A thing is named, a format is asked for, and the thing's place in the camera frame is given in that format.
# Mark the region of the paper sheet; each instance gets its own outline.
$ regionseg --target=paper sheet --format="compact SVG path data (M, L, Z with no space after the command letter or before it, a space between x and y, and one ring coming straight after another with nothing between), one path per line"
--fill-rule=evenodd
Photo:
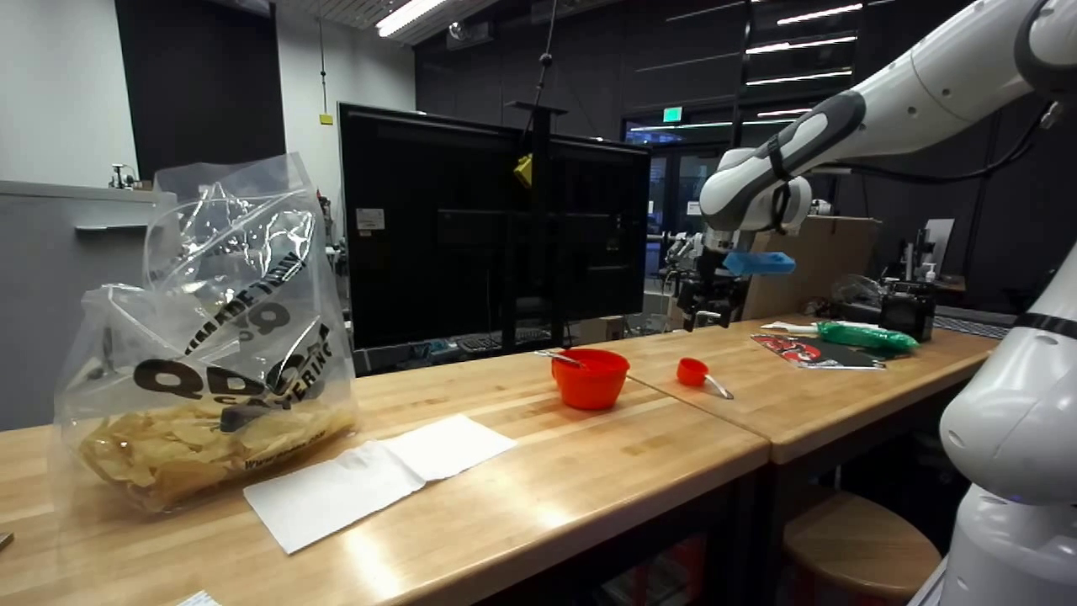
M446 419L384 446L425 481L452 477L511 449L505 436L472 419Z
M428 481L474 468L515 441L446 419L392 441L351 449L340 459L244 488L284 551L299 551L413 493Z
M202 588L202 594L185 595L179 606L222 606L222 602L217 602L217 599Z
M244 488L284 551L299 551L425 488L384 446Z

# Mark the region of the red bowl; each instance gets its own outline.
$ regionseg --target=red bowl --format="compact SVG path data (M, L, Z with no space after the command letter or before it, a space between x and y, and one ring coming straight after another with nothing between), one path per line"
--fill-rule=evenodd
M561 402L584 411L609 411L630 377L630 362L614 351L561 351L552 356Z

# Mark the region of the plastic bag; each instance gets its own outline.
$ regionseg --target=plastic bag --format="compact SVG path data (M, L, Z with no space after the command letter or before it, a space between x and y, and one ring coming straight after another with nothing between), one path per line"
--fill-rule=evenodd
M160 174L144 286L85 296L59 393L73 486L144 511L250 477L358 421L317 192L294 154Z

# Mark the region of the stool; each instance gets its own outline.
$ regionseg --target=stool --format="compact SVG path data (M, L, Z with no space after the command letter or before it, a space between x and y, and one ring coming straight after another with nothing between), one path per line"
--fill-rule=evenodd
M941 548L896 511L828 493L784 527L794 564L794 602L811 606L819 578L853 594L855 606L908 602L935 571Z

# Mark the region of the lab equipment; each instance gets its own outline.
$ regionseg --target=lab equipment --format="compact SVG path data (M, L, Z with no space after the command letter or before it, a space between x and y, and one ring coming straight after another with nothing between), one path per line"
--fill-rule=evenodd
M1077 99L1077 0L974 0L908 55L836 94L758 152L726 152L702 192L707 246L798 231L814 166L913 154L1036 92ZM1077 602L1077 248L942 413L974 481L949 544L942 606Z

